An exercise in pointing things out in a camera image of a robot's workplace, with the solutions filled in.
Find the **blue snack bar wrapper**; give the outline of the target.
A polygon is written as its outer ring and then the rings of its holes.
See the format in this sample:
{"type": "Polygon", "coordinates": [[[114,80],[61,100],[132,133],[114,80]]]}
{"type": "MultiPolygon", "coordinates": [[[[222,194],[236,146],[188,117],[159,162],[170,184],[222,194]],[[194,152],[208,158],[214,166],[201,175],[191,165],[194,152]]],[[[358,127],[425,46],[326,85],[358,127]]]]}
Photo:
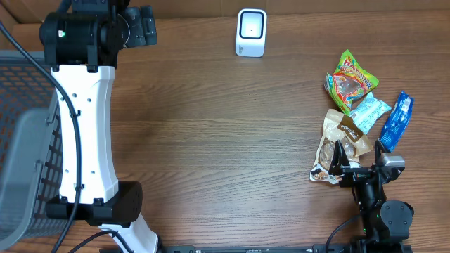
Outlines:
{"type": "Polygon", "coordinates": [[[404,91],[401,91],[394,105],[394,109],[387,118],[379,136],[380,142],[390,153],[396,148],[409,125],[413,112],[413,105],[414,98],[404,91]]]}

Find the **beige brown snack bag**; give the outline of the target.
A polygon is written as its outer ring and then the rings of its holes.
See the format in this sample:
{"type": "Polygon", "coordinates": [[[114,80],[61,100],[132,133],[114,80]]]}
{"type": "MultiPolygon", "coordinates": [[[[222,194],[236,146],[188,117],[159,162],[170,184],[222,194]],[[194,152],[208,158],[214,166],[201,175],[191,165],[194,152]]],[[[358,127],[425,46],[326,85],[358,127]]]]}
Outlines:
{"type": "Polygon", "coordinates": [[[359,167],[359,157],[373,149],[366,134],[353,123],[350,116],[329,109],[323,121],[323,135],[309,174],[311,181],[327,181],[333,185],[340,182],[341,175],[329,173],[336,141],[341,142],[351,167],[359,167]]]}

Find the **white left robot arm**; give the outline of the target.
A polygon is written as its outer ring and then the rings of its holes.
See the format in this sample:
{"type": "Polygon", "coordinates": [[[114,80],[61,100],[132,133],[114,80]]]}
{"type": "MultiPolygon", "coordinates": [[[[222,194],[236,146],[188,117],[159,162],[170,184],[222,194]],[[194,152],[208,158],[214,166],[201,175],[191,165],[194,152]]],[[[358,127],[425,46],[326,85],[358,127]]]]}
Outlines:
{"type": "Polygon", "coordinates": [[[47,217],[86,221],[123,252],[156,252],[137,181],[117,178],[111,148],[110,101],[119,52],[158,42],[151,6],[128,1],[73,1],[47,15],[39,30],[58,94],[63,176],[47,217]]]}

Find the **green Haribo candy bag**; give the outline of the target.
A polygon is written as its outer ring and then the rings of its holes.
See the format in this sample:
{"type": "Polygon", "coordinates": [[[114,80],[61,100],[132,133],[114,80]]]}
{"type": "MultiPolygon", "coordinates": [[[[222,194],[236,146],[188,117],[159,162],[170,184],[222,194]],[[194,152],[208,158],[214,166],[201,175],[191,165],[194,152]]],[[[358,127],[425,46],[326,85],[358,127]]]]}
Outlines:
{"type": "Polygon", "coordinates": [[[340,56],[334,73],[326,75],[325,90],[341,111],[348,115],[352,103],[379,85],[379,80],[363,69],[349,50],[340,56]]]}

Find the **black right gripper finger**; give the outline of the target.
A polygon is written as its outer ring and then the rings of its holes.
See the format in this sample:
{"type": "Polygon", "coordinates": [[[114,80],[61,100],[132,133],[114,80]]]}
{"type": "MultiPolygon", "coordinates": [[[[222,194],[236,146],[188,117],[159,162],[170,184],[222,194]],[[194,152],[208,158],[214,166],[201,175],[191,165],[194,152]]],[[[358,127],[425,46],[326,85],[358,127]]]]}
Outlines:
{"type": "Polygon", "coordinates": [[[333,152],[333,158],[330,163],[329,174],[331,175],[343,175],[350,169],[350,162],[345,153],[341,141],[335,142],[335,148],[333,152]]]}
{"type": "Polygon", "coordinates": [[[387,163],[387,150],[385,149],[385,146],[382,144],[380,139],[377,139],[375,141],[374,145],[374,151],[375,151],[375,162],[373,163],[375,166],[385,166],[387,163]]]}

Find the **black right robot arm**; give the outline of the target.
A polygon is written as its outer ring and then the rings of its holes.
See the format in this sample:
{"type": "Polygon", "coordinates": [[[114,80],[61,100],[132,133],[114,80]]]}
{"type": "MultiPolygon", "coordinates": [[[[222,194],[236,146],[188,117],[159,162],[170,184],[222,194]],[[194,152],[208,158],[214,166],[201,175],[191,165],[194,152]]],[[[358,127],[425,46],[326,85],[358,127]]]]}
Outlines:
{"type": "Polygon", "coordinates": [[[411,252],[403,241],[409,238],[414,209],[407,202],[388,200],[383,186],[398,179],[405,170],[402,156],[391,153],[377,140],[375,162],[371,167],[353,167],[343,145],[335,142],[329,172],[341,177],[339,187],[350,188],[359,214],[339,225],[328,237],[325,252],[411,252]],[[356,236],[346,245],[333,245],[335,234],[347,224],[361,219],[364,235],[356,236]]]}

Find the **light teal snack packet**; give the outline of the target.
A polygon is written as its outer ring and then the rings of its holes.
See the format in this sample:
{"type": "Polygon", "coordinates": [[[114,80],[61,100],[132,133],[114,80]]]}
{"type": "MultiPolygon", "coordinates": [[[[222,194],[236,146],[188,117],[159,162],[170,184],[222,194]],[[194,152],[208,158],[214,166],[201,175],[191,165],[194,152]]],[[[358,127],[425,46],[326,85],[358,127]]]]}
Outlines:
{"type": "Polygon", "coordinates": [[[350,112],[353,123],[364,133],[368,134],[376,121],[392,108],[383,100],[377,99],[369,92],[360,104],[350,112]]]}

